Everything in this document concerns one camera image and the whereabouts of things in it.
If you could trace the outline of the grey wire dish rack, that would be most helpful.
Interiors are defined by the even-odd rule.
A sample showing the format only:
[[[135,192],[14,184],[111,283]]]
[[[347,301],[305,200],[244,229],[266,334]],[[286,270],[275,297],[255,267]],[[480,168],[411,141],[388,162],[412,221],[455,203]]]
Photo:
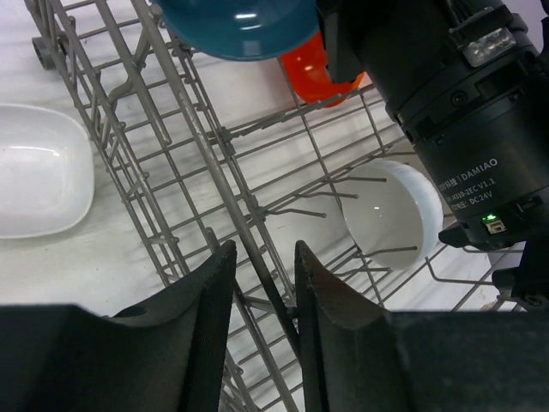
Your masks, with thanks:
[[[339,142],[323,153],[308,114],[319,104],[294,103],[241,125],[225,129],[212,106],[196,67],[196,51],[168,29],[160,9],[149,1],[122,5],[127,21],[114,14],[113,1],[29,1],[39,35],[33,39],[46,70],[63,78],[75,108],[112,177],[156,272],[164,283],[186,275],[210,249],[213,225],[225,222],[226,239],[240,243],[238,327],[228,342],[250,338],[250,352],[226,362],[220,395],[226,411],[302,411],[299,358],[293,335],[275,309],[282,302],[295,309],[290,271],[266,225],[271,215],[295,210],[300,199],[317,196],[342,200],[336,191],[354,167],[375,159],[408,156],[403,139],[388,120],[373,113],[381,100],[370,86],[352,92],[353,107],[324,116],[321,126],[364,114],[368,118],[358,143]],[[297,119],[290,134],[236,152],[235,139],[273,130]],[[267,205],[256,199],[239,162],[271,155],[277,142],[306,136],[312,158],[276,174],[269,187],[285,194]]]

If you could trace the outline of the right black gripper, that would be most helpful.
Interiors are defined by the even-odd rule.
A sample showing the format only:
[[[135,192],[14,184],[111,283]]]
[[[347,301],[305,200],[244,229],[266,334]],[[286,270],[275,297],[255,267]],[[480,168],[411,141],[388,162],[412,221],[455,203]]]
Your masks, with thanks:
[[[452,22],[446,1],[317,1],[335,83],[365,72],[385,99],[407,99],[435,70]]]

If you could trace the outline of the white square bowl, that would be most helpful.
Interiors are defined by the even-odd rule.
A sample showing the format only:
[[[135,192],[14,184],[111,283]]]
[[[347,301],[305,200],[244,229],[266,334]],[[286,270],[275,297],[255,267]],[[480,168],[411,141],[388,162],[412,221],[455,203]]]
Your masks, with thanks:
[[[61,233],[94,199],[87,131],[72,117],[23,104],[1,105],[1,239]]]

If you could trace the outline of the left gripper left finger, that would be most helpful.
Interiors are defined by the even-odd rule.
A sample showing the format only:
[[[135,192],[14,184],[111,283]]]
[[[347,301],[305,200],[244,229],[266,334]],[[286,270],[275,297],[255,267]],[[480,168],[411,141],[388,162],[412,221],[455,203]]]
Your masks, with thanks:
[[[75,305],[1,309],[4,411],[215,411],[237,248],[111,317]]]

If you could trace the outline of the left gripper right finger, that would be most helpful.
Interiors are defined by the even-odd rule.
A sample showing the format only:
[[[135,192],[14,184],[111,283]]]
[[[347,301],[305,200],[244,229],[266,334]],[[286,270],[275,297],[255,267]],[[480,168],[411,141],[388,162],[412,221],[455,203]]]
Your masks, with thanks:
[[[390,312],[294,255],[309,411],[545,411],[543,312]]]

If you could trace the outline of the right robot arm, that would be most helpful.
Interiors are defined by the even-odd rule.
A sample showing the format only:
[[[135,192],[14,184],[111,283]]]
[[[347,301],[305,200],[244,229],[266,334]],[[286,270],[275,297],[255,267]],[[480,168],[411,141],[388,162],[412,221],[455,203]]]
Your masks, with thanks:
[[[501,1],[319,1],[336,83],[365,72],[449,205],[439,239],[522,243],[494,286],[548,307],[548,52]]]

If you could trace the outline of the blue bowl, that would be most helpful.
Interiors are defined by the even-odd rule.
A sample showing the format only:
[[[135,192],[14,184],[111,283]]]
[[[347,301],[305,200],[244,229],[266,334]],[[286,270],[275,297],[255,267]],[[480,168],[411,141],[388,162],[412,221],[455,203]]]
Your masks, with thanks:
[[[277,58],[318,31],[314,1],[157,1],[165,24],[184,43],[231,61]]]

